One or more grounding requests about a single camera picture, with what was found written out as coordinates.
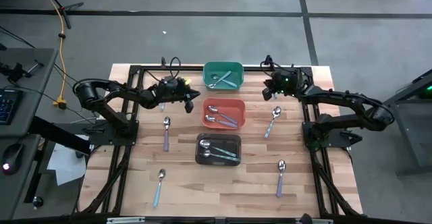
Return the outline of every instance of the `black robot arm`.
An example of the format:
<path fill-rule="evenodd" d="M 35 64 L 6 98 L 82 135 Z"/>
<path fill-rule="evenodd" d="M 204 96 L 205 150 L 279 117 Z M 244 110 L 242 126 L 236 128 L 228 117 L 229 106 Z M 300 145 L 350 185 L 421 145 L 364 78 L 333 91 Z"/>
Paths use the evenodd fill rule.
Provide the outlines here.
<path fill-rule="evenodd" d="M 109 92 L 107 96 L 98 94 L 97 89 Z M 159 103 L 185 102 L 185 110 L 190 113 L 194 104 L 192 99 L 200 95 L 191 89 L 189 80 L 168 76 L 147 89 L 131 88 L 111 80 L 84 79 L 74 84 L 74 94 L 81 107 L 101 114 L 120 134 L 128 133 L 128 120 L 123 113 L 115 112 L 108 102 L 114 98 L 127 99 L 139 103 L 145 109 L 153 109 Z"/>
<path fill-rule="evenodd" d="M 332 117 L 321 114 L 310 129 L 310 136 L 315 140 L 326 137 L 333 129 L 366 128 L 373 131 L 382 131 L 394 119 L 392 112 L 381 101 L 370 99 L 360 93 L 336 92 L 323 90 L 308 83 L 306 75 L 299 67 L 279 68 L 271 73 L 271 79 L 265 80 L 266 88 L 263 97 L 268 101 L 274 94 L 296 97 L 307 105 L 327 103 L 341 107 L 351 108 L 354 115 Z"/>

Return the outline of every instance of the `green plastic tray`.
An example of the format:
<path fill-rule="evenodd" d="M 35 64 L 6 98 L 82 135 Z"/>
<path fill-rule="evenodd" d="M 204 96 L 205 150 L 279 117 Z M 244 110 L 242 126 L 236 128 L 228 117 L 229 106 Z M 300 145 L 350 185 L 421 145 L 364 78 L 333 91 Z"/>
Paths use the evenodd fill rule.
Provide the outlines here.
<path fill-rule="evenodd" d="M 228 71 L 231 71 L 231 75 L 229 75 L 225 80 L 237 84 L 237 87 L 233 87 L 223 81 L 218 83 L 214 88 L 209 87 L 210 84 L 213 84 L 217 81 L 212 79 L 211 75 L 216 74 L 219 77 L 222 77 Z M 204 81 L 208 90 L 238 90 L 243 84 L 243 74 L 244 70 L 241 63 L 212 61 L 205 63 L 204 69 L 202 70 L 202 80 Z"/>

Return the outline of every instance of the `wooden tabletop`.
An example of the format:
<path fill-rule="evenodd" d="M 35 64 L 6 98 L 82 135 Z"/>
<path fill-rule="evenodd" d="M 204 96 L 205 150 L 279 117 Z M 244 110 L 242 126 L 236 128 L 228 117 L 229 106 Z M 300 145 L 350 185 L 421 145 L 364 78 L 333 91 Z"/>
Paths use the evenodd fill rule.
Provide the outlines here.
<path fill-rule="evenodd" d="M 130 64 L 113 64 L 110 80 L 126 82 Z M 330 68 L 312 67 L 314 81 L 322 89 L 333 88 Z M 157 78 L 167 72 L 153 72 Z M 201 72 L 180 72 L 192 80 L 191 87 L 201 95 L 194 99 L 194 110 L 187 114 L 184 103 L 167 104 L 160 108 L 138 110 L 140 129 L 133 147 L 126 180 L 121 215 L 178 216 L 178 217 L 301 217 L 308 213 L 318 217 L 317 197 L 311 160 L 300 131 L 302 108 L 297 99 L 279 96 L 264 101 L 261 94 L 262 72 L 245 72 L 244 83 L 238 92 L 210 92 L 205 88 Z M 148 74 L 144 87 L 154 84 Z M 242 99 L 246 103 L 246 123 L 236 131 L 207 129 L 200 119 L 202 102 L 208 97 Z M 110 105 L 121 111 L 121 99 Z M 264 138 L 274 107 L 282 114 L 275 121 L 268 139 Z M 319 105 L 322 113 L 339 115 L 332 105 Z M 169 152 L 163 151 L 163 118 L 171 117 Z M 199 133 L 237 134 L 242 138 L 242 162 L 237 167 L 198 165 L 194 160 L 196 137 Z M 80 209 L 87 207 L 105 182 L 113 147 L 100 147 L 88 163 L 80 195 Z M 333 181 L 354 210 L 362 212 L 356 181 L 348 155 L 329 148 Z M 277 162 L 286 163 L 282 197 L 277 198 Z M 153 200 L 157 189 L 157 175 L 166 170 L 157 208 Z M 111 206 L 115 200 L 114 186 Z M 327 188 L 323 188 L 326 207 L 330 211 Z"/>

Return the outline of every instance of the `red plastic tray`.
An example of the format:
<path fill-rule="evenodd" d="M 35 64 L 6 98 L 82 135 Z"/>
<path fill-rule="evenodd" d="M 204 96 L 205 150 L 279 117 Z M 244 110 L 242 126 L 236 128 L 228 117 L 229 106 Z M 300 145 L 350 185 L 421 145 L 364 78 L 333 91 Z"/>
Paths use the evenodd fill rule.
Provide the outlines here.
<path fill-rule="evenodd" d="M 219 99 L 219 98 L 209 98 L 202 102 L 202 114 L 201 120 L 208 128 L 212 129 L 222 129 L 222 130 L 237 130 L 240 129 L 246 121 L 246 105 L 243 100 L 240 99 Z M 209 122 L 205 120 L 205 115 L 211 115 L 218 120 L 229 122 L 226 118 L 220 116 L 218 113 L 211 113 L 208 106 L 216 106 L 217 110 L 224 115 L 230 116 L 231 118 L 237 120 L 238 128 L 232 128 L 221 123 Z"/>

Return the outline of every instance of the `spoon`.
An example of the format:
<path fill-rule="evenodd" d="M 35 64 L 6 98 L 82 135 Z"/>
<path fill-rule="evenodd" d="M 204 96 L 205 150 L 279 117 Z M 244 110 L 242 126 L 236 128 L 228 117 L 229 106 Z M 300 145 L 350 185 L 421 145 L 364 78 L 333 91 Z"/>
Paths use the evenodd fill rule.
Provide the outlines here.
<path fill-rule="evenodd" d="M 161 192 L 162 179 L 165 177 L 166 172 L 164 169 L 159 170 L 159 184 L 157 185 L 157 191 L 155 196 L 155 201 L 153 202 L 153 207 L 156 207 L 159 203 L 159 193 Z"/>
<path fill-rule="evenodd" d="M 219 78 L 218 81 L 216 81 L 214 84 L 210 84 L 209 88 L 214 88 L 218 83 L 220 83 L 223 79 L 227 78 L 229 75 L 231 75 L 231 71 L 228 71 L 227 73 L 225 73 L 225 75 L 223 75 L 221 78 Z"/>
<path fill-rule="evenodd" d="M 231 121 L 232 123 L 238 124 L 237 120 L 235 120 L 235 119 L 233 119 L 233 118 L 231 118 L 231 117 L 229 117 L 227 115 L 224 115 L 223 113 L 219 113 L 219 110 L 217 110 L 216 106 L 208 106 L 207 108 L 209 108 L 210 112 L 212 112 L 212 113 L 218 113 L 220 116 L 226 118 L 227 120 Z"/>
<path fill-rule="evenodd" d="M 218 120 L 218 119 L 216 119 L 216 118 L 214 118 L 213 116 L 210 116 L 210 115 L 205 115 L 205 120 L 210 121 L 210 122 L 217 122 L 217 123 L 221 123 L 223 125 L 229 126 L 229 127 L 237 128 L 237 125 L 234 124 L 234 123 L 220 121 L 220 120 Z"/>
<path fill-rule="evenodd" d="M 205 150 L 204 153 L 202 153 L 201 155 L 203 157 L 214 156 L 214 157 L 219 157 L 219 158 L 227 159 L 227 160 L 231 160 L 231 161 L 240 161 L 239 159 L 237 159 L 235 157 L 225 157 L 225 156 L 213 154 L 213 153 L 210 152 L 210 150 Z"/>
<path fill-rule="evenodd" d="M 276 196 L 279 198 L 282 196 L 282 182 L 283 182 L 283 174 L 286 168 L 286 164 L 284 160 L 280 160 L 277 164 L 277 168 L 279 169 L 279 181 L 277 182 L 277 192 Z"/>
<path fill-rule="evenodd" d="M 168 147 L 168 128 L 171 124 L 171 119 L 167 116 L 165 119 L 163 119 L 163 125 L 165 126 L 165 140 L 163 141 L 163 150 L 169 151 Z"/>
<path fill-rule="evenodd" d="M 265 132 L 264 138 L 269 137 L 271 128 L 273 127 L 273 123 L 275 123 L 275 118 L 277 118 L 277 117 L 279 117 L 281 115 L 281 108 L 279 106 L 277 106 L 273 110 L 272 114 L 273 114 L 273 119 L 271 120 L 271 123 L 270 123 L 269 127 L 267 128 L 267 132 Z"/>
<path fill-rule="evenodd" d="M 211 75 L 211 78 L 214 79 L 214 80 L 220 79 L 220 77 L 218 75 L 216 75 L 216 74 Z M 227 80 L 222 80 L 222 82 L 225 82 L 226 84 L 228 84 L 230 86 L 233 86 L 235 88 L 237 87 L 237 84 L 235 84 L 233 82 L 228 82 Z"/>
<path fill-rule="evenodd" d="M 208 140 L 200 140 L 200 146 L 202 146 L 204 149 L 208 149 L 210 147 L 210 141 L 208 141 Z M 234 154 L 232 152 L 229 152 L 227 150 L 223 150 L 223 149 L 220 149 L 220 148 L 217 148 L 217 147 L 214 147 L 214 146 L 212 146 L 211 148 L 213 148 L 215 150 L 218 150 L 220 152 L 223 152 L 223 153 L 225 153 L 225 154 L 227 154 L 228 156 L 231 156 L 231 157 L 236 157 L 237 156 L 236 154 Z"/>

